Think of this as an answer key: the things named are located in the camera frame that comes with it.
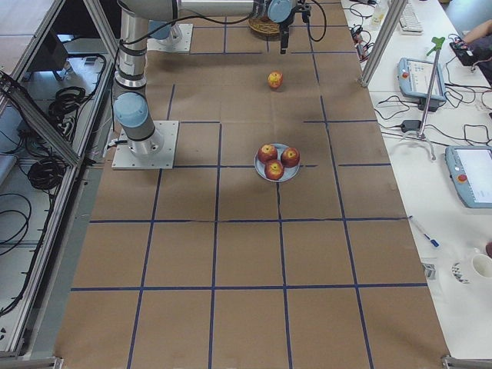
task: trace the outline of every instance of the wicker basket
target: wicker basket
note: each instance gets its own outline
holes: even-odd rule
[[[279,36],[278,23],[271,21],[268,17],[248,19],[250,28],[257,35],[263,37]]]

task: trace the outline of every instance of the white plate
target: white plate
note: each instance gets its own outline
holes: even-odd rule
[[[277,153],[278,153],[278,156],[277,156],[277,159],[280,160],[280,156],[282,155],[282,152],[284,152],[284,150],[286,148],[288,148],[287,145],[284,145],[284,144],[272,144],[273,146],[276,147],[277,149]],[[294,177],[298,171],[299,171],[299,164],[297,164],[295,167],[292,167],[292,168],[286,168],[284,167],[284,175],[282,175],[282,177],[278,180],[274,180],[274,179],[268,179],[267,176],[264,174],[264,164],[258,160],[258,154],[256,154],[254,156],[254,168],[256,169],[256,171],[258,172],[258,174],[266,179],[267,181],[270,181],[270,182],[285,182],[289,179],[291,179],[292,177]]]

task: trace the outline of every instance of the white mug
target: white mug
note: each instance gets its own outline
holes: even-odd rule
[[[453,276],[461,283],[488,281],[492,283],[492,258],[474,252],[464,261],[453,264]]]

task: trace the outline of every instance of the keyboard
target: keyboard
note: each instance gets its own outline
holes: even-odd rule
[[[414,6],[408,2],[400,17],[400,32],[402,35],[422,35],[424,29],[415,14]]]

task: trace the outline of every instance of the apple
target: apple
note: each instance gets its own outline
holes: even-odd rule
[[[273,144],[265,144],[258,149],[258,160],[263,164],[267,164],[267,161],[278,158],[277,148]]]
[[[268,75],[267,80],[268,85],[276,90],[282,84],[282,81],[284,80],[284,75],[280,71],[273,71]]]
[[[284,175],[284,166],[280,160],[274,159],[267,161],[264,165],[264,175],[272,181],[278,181]]]
[[[280,155],[280,160],[286,168],[293,168],[299,164],[301,154],[296,148],[286,148]]]

